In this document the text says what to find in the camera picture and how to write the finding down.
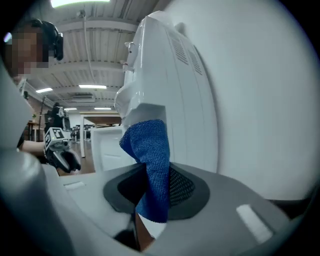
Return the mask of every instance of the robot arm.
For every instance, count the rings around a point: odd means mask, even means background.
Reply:
[[[70,149],[70,143],[61,128],[50,127],[46,132],[44,152],[50,165],[66,173],[81,169],[79,157]]]

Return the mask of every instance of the pipe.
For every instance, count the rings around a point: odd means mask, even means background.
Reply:
[[[85,44],[85,50],[86,50],[86,57],[88,58],[88,63],[89,63],[89,69],[90,69],[90,73],[92,76],[92,80],[94,82],[94,84],[96,85],[96,80],[94,77],[94,73],[92,71],[92,67],[91,67],[91,61],[90,61],[90,56],[89,56],[89,51],[88,51],[88,41],[87,41],[87,25],[86,25],[86,15],[83,16],[83,31],[84,31],[84,44]]]
[[[25,82],[25,87],[27,89],[29,96],[35,98],[38,101],[42,100],[40,94],[36,93],[36,89],[30,83],[28,83],[28,80]],[[54,104],[55,103],[52,100],[50,100],[49,98],[46,98],[45,105],[52,108],[54,106]]]

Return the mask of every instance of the ceiling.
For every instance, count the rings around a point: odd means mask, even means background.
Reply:
[[[35,4],[22,20],[37,18],[52,22],[63,33],[64,58],[53,60],[48,68],[32,73],[26,90],[46,104],[59,102],[78,111],[92,111],[94,107],[111,107],[117,91],[124,84],[121,61],[127,60],[125,42],[131,42],[140,21],[161,5],[161,0],[110,0],[110,2],[82,2],[52,8],[49,0]],[[77,12],[85,10],[88,55],[85,46],[83,19]],[[79,85],[105,85],[107,89],[81,89]],[[52,88],[41,94],[36,90]],[[92,96],[94,102],[75,102],[76,96]]]

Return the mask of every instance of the sticker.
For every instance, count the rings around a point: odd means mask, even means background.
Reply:
[[[64,135],[61,131],[60,128],[52,128],[52,131],[54,133],[54,136],[57,138],[57,139],[63,139],[64,138]]]

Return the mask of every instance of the person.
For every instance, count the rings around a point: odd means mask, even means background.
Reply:
[[[45,133],[47,133],[50,127],[59,127],[59,128],[64,127],[61,117],[58,116],[59,109],[60,109],[60,104],[58,102],[54,103],[51,114],[50,114],[49,122],[46,124],[44,128]]]
[[[12,32],[11,42],[2,49],[2,60],[17,87],[33,68],[48,67],[50,57],[63,58],[63,38],[50,22],[31,19]],[[29,141],[21,135],[17,148],[38,158],[45,157],[45,142]]]

